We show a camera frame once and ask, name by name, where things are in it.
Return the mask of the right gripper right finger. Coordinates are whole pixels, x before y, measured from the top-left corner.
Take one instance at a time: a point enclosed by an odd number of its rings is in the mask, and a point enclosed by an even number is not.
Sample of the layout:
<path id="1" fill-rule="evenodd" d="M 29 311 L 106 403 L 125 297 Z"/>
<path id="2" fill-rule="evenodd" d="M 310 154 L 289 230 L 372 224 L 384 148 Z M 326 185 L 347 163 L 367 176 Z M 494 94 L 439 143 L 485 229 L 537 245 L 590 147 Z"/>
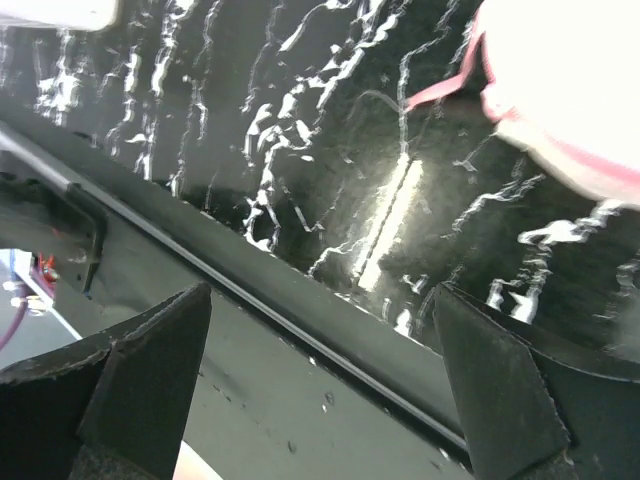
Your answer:
<path id="1" fill-rule="evenodd" d="M 434 322 L 475 478 L 638 478 L 638 363 L 444 284 Z"/>

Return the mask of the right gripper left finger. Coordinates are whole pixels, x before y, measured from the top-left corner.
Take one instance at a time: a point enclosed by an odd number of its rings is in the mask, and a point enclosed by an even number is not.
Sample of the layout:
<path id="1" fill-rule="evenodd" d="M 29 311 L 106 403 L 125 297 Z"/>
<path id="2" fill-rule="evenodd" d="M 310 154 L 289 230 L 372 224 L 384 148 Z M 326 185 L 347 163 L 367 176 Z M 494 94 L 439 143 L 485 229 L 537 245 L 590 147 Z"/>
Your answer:
<path id="1" fill-rule="evenodd" d="M 210 317 L 199 283 L 4 368 L 2 478 L 172 478 Z"/>

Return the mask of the white mesh laundry bag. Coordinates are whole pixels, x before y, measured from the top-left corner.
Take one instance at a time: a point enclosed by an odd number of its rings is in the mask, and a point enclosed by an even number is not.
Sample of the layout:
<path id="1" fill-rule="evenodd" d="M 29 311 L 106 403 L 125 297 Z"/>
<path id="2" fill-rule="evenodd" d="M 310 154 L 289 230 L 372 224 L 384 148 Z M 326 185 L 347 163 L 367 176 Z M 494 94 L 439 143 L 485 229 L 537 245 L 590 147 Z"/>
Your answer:
<path id="1" fill-rule="evenodd" d="M 639 4 L 484 1 L 459 72 L 406 108 L 461 90 L 483 64 L 495 133 L 579 194 L 639 207 Z"/>

